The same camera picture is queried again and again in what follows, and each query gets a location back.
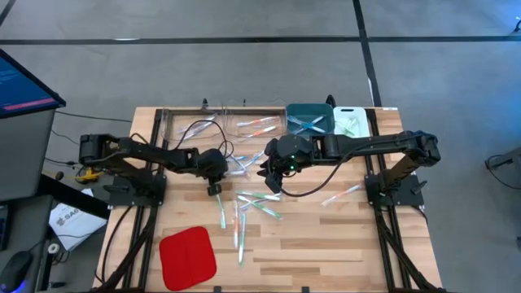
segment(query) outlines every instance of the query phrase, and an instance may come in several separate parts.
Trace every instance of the teal container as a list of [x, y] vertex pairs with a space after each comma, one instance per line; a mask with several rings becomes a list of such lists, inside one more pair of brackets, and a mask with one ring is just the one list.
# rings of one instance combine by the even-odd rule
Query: teal container
[[[326, 132], [324, 134], [332, 134], [335, 131], [335, 116], [333, 114], [333, 108], [326, 103], [293, 103], [289, 104], [286, 107], [287, 116], [294, 116], [298, 120], [303, 122], [311, 122], [318, 118], [319, 116], [324, 116], [324, 118], [318, 121], [314, 126], [317, 126], [320, 129], [324, 129]], [[300, 125], [297, 123], [287, 122], [287, 132], [294, 133], [297, 129], [300, 128]], [[305, 131], [299, 133], [302, 136], [309, 135], [322, 135], [317, 131], [306, 129]]]

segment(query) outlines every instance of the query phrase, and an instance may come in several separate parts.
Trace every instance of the yellow object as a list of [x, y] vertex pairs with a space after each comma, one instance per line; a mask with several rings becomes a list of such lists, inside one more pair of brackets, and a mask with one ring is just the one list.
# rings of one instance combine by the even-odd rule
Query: yellow object
[[[51, 171], [43, 170], [43, 172], [49, 176], [56, 177], [55, 173], [52, 173]], [[101, 176], [103, 172], [97, 172], [95, 173], [92, 168], [87, 168], [87, 171], [85, 172], [85, 175], [83, 176], [63, 176], [63, 178], [69, 178], [74, 179], [78, 181], [79, 183], [89, 183], [89, 182], [96, 182], [99, 179], [99, 176]]]

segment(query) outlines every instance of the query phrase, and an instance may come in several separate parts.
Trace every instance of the black cable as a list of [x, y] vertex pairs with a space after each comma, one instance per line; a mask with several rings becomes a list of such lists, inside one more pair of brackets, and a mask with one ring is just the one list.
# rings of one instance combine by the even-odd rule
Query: black cable
[[51, 129], [50, 131], [57, 137], [66, 138], [67, 140], [69, 140], [70, 142], [74, 143], [75, 145], [77, 145], [77, 146], [80, 145], [78, 142], [75, 142], [74, 140], [72, 140], [72, 138], [68, 137], [67, 135], [63, 135], [63, 134], [57, 133], [53, 129]]
[[127, 213], [129, 213], [131, 208], [132, 208], [132, 206], [129, 206], [123, 212], [123, 215], [121, 215], [120, 219], [117, 221], [116, 225], [114, 226], [114, 230], [111, 233], [111, 237], [108, 239], [107, 247], [105, 247], [105, 254], [103, 255], [103, 262], [101, 264], [101, 279], [102, 279], [102, 283], [106, 282], [106, 280], [105, 280], [105, 266], [107, 264], [108, 251], [110, 250], [110, 247], [111, 247], [111, 244], [112, 244], [112, 240], [114, 239], [114, 235], [116, 234], [116, 231], [120, 227], [121, 222], [123, 221], [123, 219], [125, 219], [125, 216], [127, 215]]
[[87, 115], [79, 115], [79, 114], [66, 113], [66, 112], [61, 112], [61, 111], [56, 111], [56, 113], [59, 113], [59, 114], [62, 114], [62, 115], [67, 115], [67, 116], [74, 116], [74, 117], [86, 118], [86, 119], [109, 120], [109, 121], [117, 121], [117, 122], [127, 122], [127, 123], [132, 123], [131, 120], [125, 120], [125, 119], [102, 118], [102, 117], [95, 117], [95, 116], [87, 116]]
[[100, 283], [103, 284], [103, 281], [102, 281], [101, 278], [98, 276], [98, 273], [96, 273], [96, 270], [94, 270], [94, 277], [96, 278], [96, 280], [98, 280]]
[[78, 172], [76, 172], [76, 176], [74, 177], [74, 181], [80, 183], [80, 184], [84, 184], [82, 183], [80, 180], [78, 180], [78, 177], [81, 176], [81, 172], [85, 170], [85, 166], [81, 166], [81, 168], [78, 170]]
[[226, 140], [226, 141], [224, 141], [224, 142], [221, 142], [221, 144], [220, 144], [219, 147], [217, 148], [217, 149], [220, 151], [221, 148], [222, 148], [222, 146], [223, 146], [224, 144], [228, 143], [228, 142], [229, 142], [230, 145], [231, 145], [231, 152], [230, 152], [228, 155], [225, 155], [225, 159], [230, 158], [230, 156], [234, 154], [234, 152], [235, 152], [235, 146], [234, 146], [234, 144], [233, 144], [231, 141]]
[[519, 28], [520, 25], [521, 25], [521, 20], [518, 21], [518, 23], [515, 25], [514, 33], [517, 33], [519, 30], [521, 30], [521, 28]]
[[59, 163], [54, 163], [52, 161], [47, 161], [48, 164], [53, 164], [54, 166], [59, 166], [59, 167], [67, 167], [67, 168], [71, 168], [72, 170], [76, 170], [76, 167], [74, 166], [69, 166], [69, 165], [66, 165], [66, 164], [59, 164]]
[[[84, 237], [87, 237], [87, 236], [90, 236], [90, 235], [94, 235], [94, 234], [99, 234], [99, 233], [102, 233], [102, 232], [105, 232], [105, 229], [101, 229], [101, 230], [95, 231], [93, 233], [88, 233], [88, 234], [81, 235], [81, 236], [69, 235], [69, 234], [60, 234], [60, 235], [56, 235], [56, 237], [84, 238]], [[29, 248], [27, 250], [27, 252], [31, 252], [36, 246], [38, 246], [38, 244], [44, 243], [45, 241], [47, 241], [47, 239], [43, 239], [42, 241], [38, 241], [31, 248]]]
[[412, 206], [413, 209], [417, 210], [419, 213], [422, 214], [423, 218], [425, 219], [425, 222], [427, 223], [427, 225], [429, 225], [429, 220], [427, 219], [427, 215], [425, 214], [425, 212], [419, 207], [419, 206]]
[[61, 251], [52, 256], [52, 263], [51, 265], [57, 265], [57, 264], [65, 264], [68, 260], [68, 256], [70, 255], [69, 251]]
[[45, 157], [45, 159], [51, 163], [55, 163], [55, 164], [64, 164], [64, 165], [67, 165], [67, 166], [74, 166], [75, 164], [79, 164], [75, 161], [58, 161], [58, 160], [53, 160], [53, 159], [49, 159], [47, 157]]
[[291, 174], [291, 175], [287, 175], [287, 176], [286, 176], [286, 175], [283, 174], [282, 176], [283, 176], [284, 178], [291, 178], [291, 177], [295, 176], [296, 174], [297, 174], [297, 171], [295, 171], [295, 172], [294, 172], [293, 174]]
[[130, 135], [130, 138], [133, 138], [134, 136], [137, 136], [143, 142], [145, 142], [148, 146], [150, 146], [150, 143], [141, 134], [139, 134], [139, 133], [132, 133], [132, 135]]
[[494, 172], [492, 172], [492, 170], [490, 169], [490, 167], [489, 167], [489, 166], [490, 166], [490, 160], [491, 160], [491, 159], [494, 159], [494, 158], [497, 158], [497, 157], [499, 157], [499, 156], [502, 156], [502, 155], [491, 155], [490, 157], [488, 157], [488, 159], [487, 159], [487, 161], [486, 161], [486, 162], [487, 162], [487, 169], [488, 169], [488, 171], [489, 171], [489, 172], [492, 174], [492, 176], [494, 176], [494, 178], [496, 178], [496, 180], [498, 180], [499, 183], [501, 183], [502, 185], [504, 185], [504, 186], [506, 186], [506, 187], [509, 187], [509, 188], [511, 188], [511, 189], [513, 189], [513, 190], [521, 190], [521, 187], [512, 186], [512, 185], [509, 185], [509, 184], [504, 183], [504, 182], [503, 182], [501, 179], [499, 179], [499, 177], [496, 176], [496, 174], [494, 174]]
[[128, 267], [132, 264], [134, 258], [141, 250], [142, 245], [149, 237], [151, 237], [152, 230], [155, 226], [155, 221], [156, 215], [154, 215], [154, 213], [151, 213], [148, 216], [147, 223], [143, 227], [140, 235], [138, 236], [136, 243], [129, 249], [129, 252], [127, 252], [121, 263], [118, 265], [117, 269], [111, 274], [108, 280], [102, 286], [97, 288], [97, 292], [104, 292], [105, 290], [116, 288], [121, 278], [126, 273]]
[[[333, 176], [335, 175], [336, 171], [339, 170], [340, 166], [342, 165], [342, 163], [344, 162], [347, 162], [348, 160], [351, 159], [351, 155], [354, 151], [358, 151], [364, 147], [370, 147], [370, 146], [375, 146], [375, 145], [378, 145], [378, 144], [384, 144], [384, 143], [389, 143], [389, 142], [401, 142], [401, 141], [406, 141], [406, 140], [410, 140], [410, 139], [413, 139], [413, 138], [417, 138], [419, 137], [420, 135], [414, 135], [410, 138], [400, 138], [400, 139], [389, 139], [389, 140], [385, 140], [385, 141], [380, 141], [380, 142], [368, 142], [366, 144], [363, 144], [363, 145], [360, 145], [360, 146], [357, 146], [355, 148], [353, 148], [352, 150], [348, 151], [347, 154], [344, 155], [344, 157], [339, 161], [339, 163], [335, 166], [335, 168], [333, 169], [333, 171], [331, 172], [331, 174], [327, 177], [327, 179], [320, 185], [318, 186], [317, 188], [311, 190], [311, 191], [308, 191], [308, 192], [304, 192], [303, 194], [292, 194], [292, 193], [289, 193], [287, 191], [285, 191], [282, 187], [280, 188], [280, 191], [282, 193], [284, 193], [285, 195], [288, 195], [288, 196], [291, 196], [291, 197], [303, 197], [303, 196], [306, 196], [306, 195], [311, 195], [317, 191], [319, 191], [320, 189], [322, 189], [325, 185], [327, 185], [327, 183], [329, 183], [329, 181], [331, 180], [331, 178], [333, 178]], [[272, 174], [273, 173], [273, 170], [271, 170], [271, 163], [270, 163], [271, 159], [268, 157], [268, 172], [269, 174]]]
[[[224, 130], [222, 130], [222, 127], [216, 121], [213, 121], [213, 120], [197, 120], [194, 123], [190, 124], [190, 126], [188, 126], [188, 128], [182, 134], [181, 139], [179, 140], [179, 143], [176, 145], [176, 147], [174, 147], [174, 150], [178, 149], [179, 146], [182, 144], [182, 142], [185, 140], [185, 136], [188, 133], [188, 131], [190, 130], [190, 128], [192, 128], [194, 125], [198, 124], [199, 122], [211, 122], [219, 128], [219, 130], [221, 131], [221, 135], [222, 135], [222, 142], [221, 142], [221, 145], [219, 145], [218, 149], [220, 150], [222, 145], [224, 144], [224, 146], [225, 146], [224, 156], [225, 156], [225, 158], [230, 158], [230, 156], [234, 154], [234, 150], [235, 150], [234, 144], [231, 141], [226, 139], [225, 132], [224, 132]], [[232, 151], [229, 154], [228, 154], [228, 143], [232, 146]]]

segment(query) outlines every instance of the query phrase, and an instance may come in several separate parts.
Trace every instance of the white cutting board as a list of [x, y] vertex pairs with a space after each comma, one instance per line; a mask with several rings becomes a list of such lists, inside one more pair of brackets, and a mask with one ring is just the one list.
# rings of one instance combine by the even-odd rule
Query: white cutting board
[[369, 123], [367, 122], [366, 110], [363, 107], [335, 107], [335, 134], [346, 134], [344, 128], [351, 125], [350, 134], [352, 138], [367, 138], [369, 134]]

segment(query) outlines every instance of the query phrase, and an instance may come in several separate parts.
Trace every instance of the computer mouse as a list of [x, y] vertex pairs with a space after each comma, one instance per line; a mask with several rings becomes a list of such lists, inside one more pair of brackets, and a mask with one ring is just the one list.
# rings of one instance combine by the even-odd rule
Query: computer mouse
[[19, 251], [7, 262], [0, 273], [0, 291], [11, 293], [18, 289], [31, 266], [33, 255], [28, 251]]

